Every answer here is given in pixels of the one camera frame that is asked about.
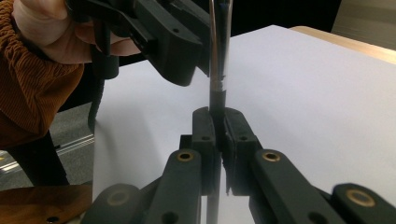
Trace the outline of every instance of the black plastic part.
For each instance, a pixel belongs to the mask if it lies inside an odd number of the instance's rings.
[[[134,15],[135,0],[107,0],[108,3],[118,10],[122,10],[128,15]]]
[[[100,0],[68,0],[67,5],[69,13],[73,15],[85,15],[125,31],[145,54],[152,53],[157,48],[156,37],[150,34],[134,15],[127,15]]]
[[[87,211],[81,224],[129,224],[138,206],[139,189],[132,185],[118,184],[100,193]]]
[[[200,223],[201,156],[181,149],[166,163],[145,223]]]
[[[200,39],[156,1],[137,0],[134,14],[158,40],[156,52],[146,58],[166,80],[190,85],[201,57]]]
[[[277,224],[276,216],[263,195],[260,186],[254,185],[248,200],[248,207],[256,224]]]
[[[210,57],[210,20],[209,14],[195,5],[191,0],[169,1],[167,10],[178,21],[191,30],[203,44],[198,67],[209,76]]]
[[[372,190],[359,185],[335,186],[331,203],[347,223],[396,223],[396,208]]]
[[[214,171],[219,158],[216,151],[216,136],[212,118],[207,107],[195,110],[192,113],[191,148],[198,151],[202,157],[202,193],[208,195],[214,191]]]
[[[228,146],[222,157],[227,174],[227,190],[231,188],[233,195],[247,196],[254,180],[250,163],[261,145],[241,112],[226,108],[224,120]]]
[[[279,223],[345,223],[282,153],[257,151],[252,169]]]
[[[178,146],[179,149],[182,148],[191,148],[192,135],[191,134],[182,134],[180,136],[180,144]]]
[[[117,184],[102,191],[81,224],[143,223],[161,179],[138,190],[135,186]]]
[[[93,30],[95,34],[96,46],[106,56],[110,55],[110,29],[108,26],[97,19],[93,19]]]
[[[111,79],[119,74],[118,56],[106,56],[95,45],[91,45],[92,71],[101,79]]]
[[[91,18],[89,16],[81,14],[81,13],[73,10],[73,8],[70,7],[71,2],[72,2],[72,0],[66,0],[64,2],[64,4],[66,5],[68,15],[73,19],[73,21],[83,23],[83,22],[88,22],[91,20]]]
[[[215,127],[208,107],[195,110],[192,114],[191,148],[202,157],[202,194],[207,195],[207,224],[218,223],[219,216],[221,157],[216,142]]]
[[[319,194],[324,198],[324,200],[326,200],[327,203],[330,203],[330,199],[332,197],[331,194],[329,194],[328,192],[325,192],[321,189],[316,188],[316,190],[319,192]]]

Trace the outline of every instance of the human hand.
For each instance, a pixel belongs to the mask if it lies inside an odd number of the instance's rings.
[[[95,44],[91,23],[77,24],[67,15],[64,0],[15,0],[13,17],[21,35],[58,63],[88,63]],[[111,36],[111,54],[139,52],[129,38]]]

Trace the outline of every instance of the gray floor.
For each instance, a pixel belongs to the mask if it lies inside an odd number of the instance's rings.
[[[343,0],[332,32],[396,49],[396,3],[394,0]],[[92,180],[93,137],[88,129],[90,105],[64,111],[51,127],[55,145],[72,184]],[[0,190],[31,186],[12,159],[0,152]]]

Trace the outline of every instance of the wooden table edge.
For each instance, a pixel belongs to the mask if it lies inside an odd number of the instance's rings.
[[[307,26],[295,26],[290,28],[293,31],[297,31],[299,33],[305,34],[305,35],[310,35],[328,42],[331,42],[333,44],[348,48],[348,49],[353,49],[358,52],[364,53],[368,56],[380,59],[382,61],[388,62],[388,63],[394,63],[396,64],[396,51],[391,50],[391,49],[385,49],[381,48],[379,46],[367,44],[360,42],[358,40],[353,40],[349,39],[340,35],[334,35],[331,33],[327,33],[324,31],[320,31],[317,29],[313,29]]]

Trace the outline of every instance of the white paper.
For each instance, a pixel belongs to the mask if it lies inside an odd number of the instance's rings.
[[[396,205],[396,65],[270,26],[232,38],[229,71],[227,106],[244,113],[264,147],[283,152],[320,189],[356,183]],[[189,87],[175,86],[148,62],[107,81],[93,196],[159,177],[180,135],[191,133],[192,112],[208,105],[208,84],[197,70]],[[248,199],[224,191],[219,223],[253,223]]]

